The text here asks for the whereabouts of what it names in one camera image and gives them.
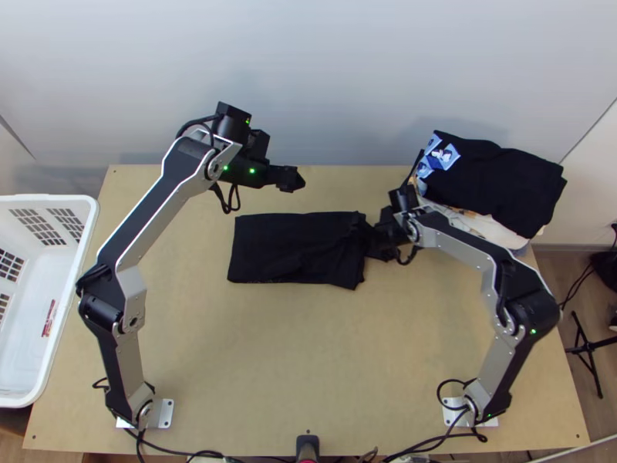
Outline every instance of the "power cord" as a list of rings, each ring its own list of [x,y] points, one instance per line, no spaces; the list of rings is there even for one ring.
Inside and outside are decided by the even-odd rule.
[[[210,146],[213,147],[214,146],[214,135],[212,134],[212,129],[210,128],[210,126],[206,124],[206,122],[211,122],[212,120],[216,120],[219,117],[220,117],[219,114],[212,114],[211,116],[189,120],[188,122],[185,122],[184,125],[180,127],[180,129],[177,131],[176,138],[182,137],[184,135],[184,132],[186,132],[192,126],[201,125],[203,128],[206,129],[206,132],[208,136],[210,137]]]
[[[608,252],[615,251],[615,245],[617,245],[617,222],[612,223],[611,228],[615,233],[615,239],[612,241],[612,245]],[[576,296],[576,293],[581,288],[583,282],[594,272],[595,270],[592,268],[592,264],[589,263],[585,267],[585,270],[582,271],[581,275],[572,283],[572,286],[570,286],[568,294],[566,295],[563,302],[559,303],[559,308],[561,309],[561,311],[565,310],[566,304],[568,304],[568,302],[574,299],[574,296]]]
[[[460,419],[468,411],[470,411],[470,408],[469,408],[469,405],[463,405],[463,406],[460,406],[460,407],[451,407],[451,406],[449,406],[447,404],[444,404],[443,403],[443,399],[441,398],[441,389],[446,384],[448,384],[448,383],[459,383],[459,384],[462,384],[463,387],[466,387],[472,381],[473,380],[461,381],[461,380],[456,380],[456,379],[449,379],[449,380],[442,381],[439,384],[439,386],[437,386],[437,400],[440,402],[440,405],[442,405],[445,408],[448,408],[450,410],[456,410],[456,411],[460,410],[460,413],[457,415],[456,418],[454,418],[454,421],[452,422],[450,427],[447,429],[446,434],[442,434],[441,436],[436,436],[434,438],[430,438],[430,439],[426,439],[425,441],[418,442],[417,444],[412,445],[411,447],[408,447],[408,448],[406,448],[403,451],[397,452],[395,454],[388,455],[382,461],[384,463],[390,463],[391,461],[396,460],[397,458],[403,457],[403,456],[408,455],[408,454],[428,453],[428,452],[433,451],[436,448],[438,448],[447,439],[452,439],[452,438],[471,438],[471,437],[473,437],[473,438],[476,438],[478,441],[480,441],[482,443],[487,442],[488,438],[484,434],[480,434],[479,432],[477,432],[477,429],[475,428],[475,426],[473,426],[471,428],[471,432],[464,432],[464,433],[460,433],[460,434],[452,434],[452,430],[456,426],[457,422],[460,421]]]
[[[102,384],[103,381],[107,380],[106,377],[101,378],[98,381],[95,381],[94,384],[92,385],[93,389],[102,389],[105,393],[110,389],[110,387],[107,384]],[[112,412],[112,415],[114,418],[118,418],[118,416]],[[143,455],[141,453],[141,445],[146,445],[147,447],[153,448],[154,450],[157,450],[159,452],[162,453],[166,453],[169,455],[177,455],[177,456],[182,456],[182,457],[188,457],[187,462],[193,460],[196,457],[209,457],[209,458],[220,458],[220,459],[225,459],[228,463],[244,463],[242,460],[239,460],[237,458],[232,458],[232,457],[226,457],[225,455],[223,455],[222,453],[220,453],[219,451],[214,451],[214,450],[199,450],[196,452],[187,452],[187,451],[178,451],[178,450],[172,450],[169,448],[165,448],[165,447],[160,447],[158,445],[155,445],[149,441],[147,441],[143,436],[146,434],[146,430],[144,429],[143,431],[140,431],[137,434],[134,434],[130,429],[125,429],[124,430],[130,437],[132,437],[133,439],[135,439],[135,453],[137,455],[137,459],[139,460],[140,463],[145,463],[145,461],[143,460]]]
[[[229,214],[230,212],[235,212],[235,211],[240,211],[240,191],[238,189],[238,185],[237,184],[233,184],[229,187],[229,194],[227,197],[227,202],[225,202],[225,199],[223,197],[223,191],[221,190],[221,187],[218,185],[218,183],[213,184],[210,189],[214,192],[214,194],[217,195],[217,198],[219,200],[219,202],[221,203],[221,209],[223,210],[223,212],[225,214]],[[236,196],[236,205],[232,205],[232,200],[234,197],[234,194]]]

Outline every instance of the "black cloth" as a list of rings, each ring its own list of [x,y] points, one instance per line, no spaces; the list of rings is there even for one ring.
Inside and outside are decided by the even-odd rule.
[[[438,130],[435,134],[442,141],[431,152],[452,144],[460,158],[447,171],[436,169],[422,179],[427,184],[425,198],[490,214],[525,238],[533,238],[551,221],[567,183],[561,177],[562,166],[492,141],[467,140]]]
[[[236,283],[364,281],[373,228],[359,212],[236,217],[228,280]]]

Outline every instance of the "basket vent hole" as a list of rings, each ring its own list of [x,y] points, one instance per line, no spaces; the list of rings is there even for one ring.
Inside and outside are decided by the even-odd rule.
[[[45,246],[66,245],[66,241],[44,217],[34,209],[9,209],[17,220]]]

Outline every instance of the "wooden floor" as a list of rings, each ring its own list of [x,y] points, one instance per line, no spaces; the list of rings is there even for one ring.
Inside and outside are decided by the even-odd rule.
[[[588,264],[588,255],[578,252],[536,252],[538,264],[546,283],[562,301],[570,285],[578,278]],[[575,309],[590,341],[601,340],[614,335],[608,330],[609,306],[617,306],[617,294],[607,289],[596,275],[590,276],[578,295],[566,307],[559,333],[565,346],[572,346],[576,328],[569,313]],[[585,414],[589,436],[592,441],[617,433],[617,344],[603,347],[595,353],[595,362],[600,372],[600,381],[605,398],[598,399],[591,374],[581,361],[570,356],[568,359],[572,376]],[[0,463],[134,463],[134,456],[82,455],[63,452],[29,451],[21,449],[21,439],[0,434]],[[533,459],[544,457],[554,451],[532,451]],[[530,461],[527,452],[505,452],[500,454],[433,455],[437,461],[468,461],[470,463],[523,463]],[[146,457],[151,463],[181,463],[182,457]],[[346,458],[339,463],[353,463]],[[617,439],[606,444],[556,458],[554,463],[614,463],[617,462]],[[272,463],[272,460],[255,459],[255,463]]]

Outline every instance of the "black cable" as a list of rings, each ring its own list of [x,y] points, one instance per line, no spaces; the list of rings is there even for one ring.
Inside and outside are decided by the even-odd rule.
[[[477,432],[477,429],[475,428],[475,426],[473,426],[471,428],[471,432],[464,432],[464,433],[460,433],[460,434],[452,434],[452,430],[454,429],[454,426],[456,426],[457,422],[468,411],[470,411],[470,408],[469,408],[469,405],[463,405],[463,406],[460,406],[460,407],[451,407],[449,405],[444,404],[443,403],[443,399],[441,397],[441,389],[446,384],[448,384],[448,383],[458,383],[458,384],[461,384],[463,386],[463,388],[465,388],[469,384],[471,384],[473,381],[475,381],[475,379],[469,380],[469,381],[461,381],[461,380],[457,380],[457,379],[451,378],[449,380],[442,381],[441,383],[439,383],[439,386],[437,386],[437,400],[439,401],[439,403],[443,407],[445,407],[445,408],[447,408],[449,410],[460,411],[460,413],[454,419],[452,424],[450,424],[450,427],[447,429],[446,434],[442,434],[441,436],[436,436],[434,438],[426,439],[425,441],[422,441],[422,442],[419,442],[418,444],[412,445],[411,447],[406,448],[403,451],[400,451],[400,452],[395,453],[395,454],[388,455],[387,457],[385,457],[382,460],[382,462],[383,463],[389,463],[392,460],[396,460],[399,457],[402,457],[402,456],[408,455],[408,454],[412,454],[412,453],[428,453],[428,452],[433,451],[436,448],[438,448],[447,439],[452,439],[452,438],[469,438],[469,437],[474,437],[474,438],[476,438],[478,441],[480,441],[482,443],[487,442],[488,438],[484,434],[480,434],[479,432]],[[433,444],[433,445],[431,445],[429,447],[426,447],[426,445],[432,444],[433,442],[436,442],[436,444]]]
[[[474,437],[476,438],[478,441],[484,443],[488,441],[488,438],[477,432],[476,428],[473,427],[471,428],[471,432],[464,432],[464,433],[460,433],[460,434],[452,434],[452,430],[454,429],[454,426],[456,426],[457,422],[469,411],[469,407],[466,407],[465,410],[462,410],[458,416],[454,419],[454,421],[452,422],[452,424],[450,425],[450,427],[447,429],[446,434],[442,434],[441,436],[436,436],[434,438],[430,438],[430,439],[426,439],[425,441],[419,442],[409,448],[406,448],[403,451],[400,451],[398,453],[395,454],[391,454],[388,455],[387,457],[385,457],[382,461],[384,463],[389,463],[392,460],[396,460],[399,457],[402,457],[404,455],[407,454],[412,454],[412,453],[428,453],[430,451],[435,450],[436,448],[438,448],[440,445],[442,445],[447,439],[453,439],[453,438],[470,438],[470,437]],[[436,442],[436,444],[433,444],[429,447],[425,447],[428,444],[431,444],[433,442]]]
[[[223,210],[225,214],[229,214],[230,212],[240,210],[240,205],[241,205],[240,204],[240,190],[237,184],[233,184],[230,186],[227,202],[225,202],[225,199],[223,197],[223,191],[221,190],[221,187],[219,186],[218,183],[213,184],[210,187],[210,189],[214,192],[214,194],[217,195],[217,198],[219,202],[221,203],[221,209]],[[237,204],[235,206],[232,206],[231,201],[233,199],[234,193],[236,195]]]
[[[232,196],[236,194],[236,207],[231,205]],[[227,206],[229,211],[240,211],[240,188],[238,184],[233,184],[229,187],[229,195],[227,196]]]
[[[107,381],[107,377],[101,378],[98,381],[95,381],[92,385],[93,389],[103,389],[105,392],[107,392],[110,387],[107,384],[101,384],[103,381]]]
[[[141,455],[141,449],[140,449],[140,445],[143,440],[144,434],[146,434],[145,429],[143,431],[140,431],[140,433],[137,435],[137,439],[135,439],[135,453],[137,454],[137,459],[140,461],[140,463],[146,463],[143,460],[143,456]]]
[[[138,446],[143,444],[143,445],[146,445],[147,447],[153,448],[154,450],[157,450],[159,452],[166,453],[169,455],[178,455],[181,457],[191,457],[191,458],[194,458],[194,457],[225,458],[225,456],[222,453],[218,451],[214,451],[214,450],[199,450],[194,453],[190,453],[187,451],[171,450],[169,448],[160,447],[158,445],[155,445],[152,442],[149,442],[146,439],[144,439],[143,435],[146,433],[145,431],[141,431],[139,434],[133,434],[133,432],[131,432],[130,429],[125,429],[124,431],[130,437],[135,439],[136,442],[138,442]]]
[[[612,245],[608,252],[615,251],[615,245],[617,245],[617,225],[611,225],[611,228],[615,232],[615,239],[613,239]],[[565,299],[559,303],[559,307],[562,311],[565,310],[566,304],[568,304],[568,302],[574,299],[583,282],[594,272],[595,270],[592,268],[592,264],[589,263],[582,271],[581,275],[572,283]]]
[[[105,264],[99,264],[96,267],[88,270],[88,272],[84,273],[81,278],[77,280],[75,283],[75,293],[82,297],[83,287],[88,283],[95,279],[101,278],[105,276],[105,274],[111,275],[111,269]]]
[[[439,383],[439,386],[437,386],[437,400],[439,401],[439,403],[441,404],[442,407],[445,407],[448,410],[454,410],[454,411],[469,410],[469,407],[467,405],[460,405],[459,407],[451,407],[450,405],[446,405],[443,402],[443,398],[441,397],[441,389],[443,388],[443,386],[445,386],[446,384],[449,384],[449,383],[461,384],[463,386],[463,389],[464,389],[465,387],[469,386],[474,381],[475,381],[475,378],[473,380],[469,380],[469,381],[461,381],[461,380],[456,380],[454,378],[450,378],[449,380],[441,381],[441,383]]]
[[[106,384],[101,384],[104,380],[106,380],[107,378],[101,378],[98,381],[95,381],[92,385],[93,389],[103,389],[105,392],[107,392],[110,387],[107,386]],[[111,411],[111,414],[113,415],[114,418],[118,418],[118,416]],[[219,451],[214,451],[214,450],[199,450],[196,451],[194,453],[191,452],[187,452],[187,451],[178,451],[178,450],[171,450],[169,448],[165,448],[165,447],[160,447],[158,445],[153,444],[152,442],[147,441],[143,436],[146,434],[146,430],[144,429],[143,431],[140,431],[137,434],[134,434],[130,429],[124,429],[124,431],[133,439],[135,439],[135,453],[137,455],[137,458],[139,459],[140,463],[144,463],[143,461],[143,456],[141,453],[141,448],[140,446],[146,445],[147,447],[153,448],[154,450],[157,450],[159,452],[162,453],[166,453],[169,455],[178,455],[181,457],[189,457],[189,460],[192,460],[195,457],[210,457],[210,458],[225,458],[225,456],[220,453]],[[239,460],[237,458],[229,458],[232,461],[236,461],[237,463],[244,463],[242,460]]]
[[[218,114],[213,114],[212,116],[206,116],[206,117],[201,117],[199,119],[189,120],[188,122],[185,122],[184,125],[180,127],[180,129],[177,131],[176,138],[182,137],[184,132],[186,132],[193,125],[201,125],[206,128],[208,135],[210,135],[210,145],[213,147],[214,146],[214,135],[212,134],[212,130],[210,129],[210,127],[206,125],[206,122],[210,122],[211,120],[216,120],[218,117],[219,117]]]

